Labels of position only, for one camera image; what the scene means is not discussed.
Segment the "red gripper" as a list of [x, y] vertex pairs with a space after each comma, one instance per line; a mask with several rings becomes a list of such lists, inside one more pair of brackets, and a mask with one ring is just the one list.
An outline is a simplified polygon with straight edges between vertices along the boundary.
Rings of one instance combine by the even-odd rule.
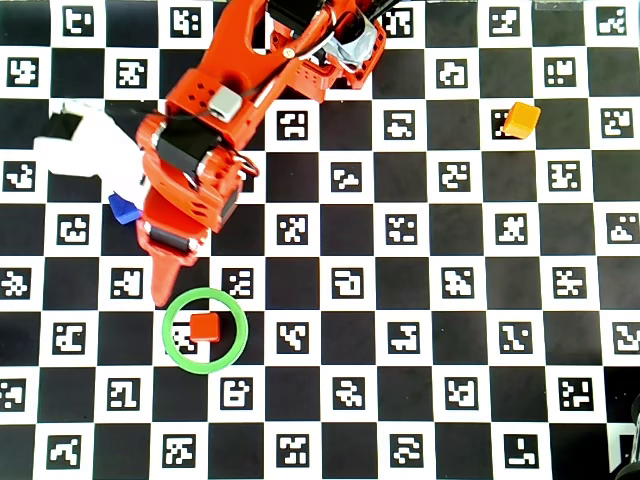
[[150, 189], [138, 240], [152, 258], [156, 307], [167, 304], [180, 269], [233, 213], [244, 178], [259, 174], [241, 154], [259, 125], [251, 116], [223, 125], [208, 113], [187, 112], [150, 112], [141, 121], [137, 144]]

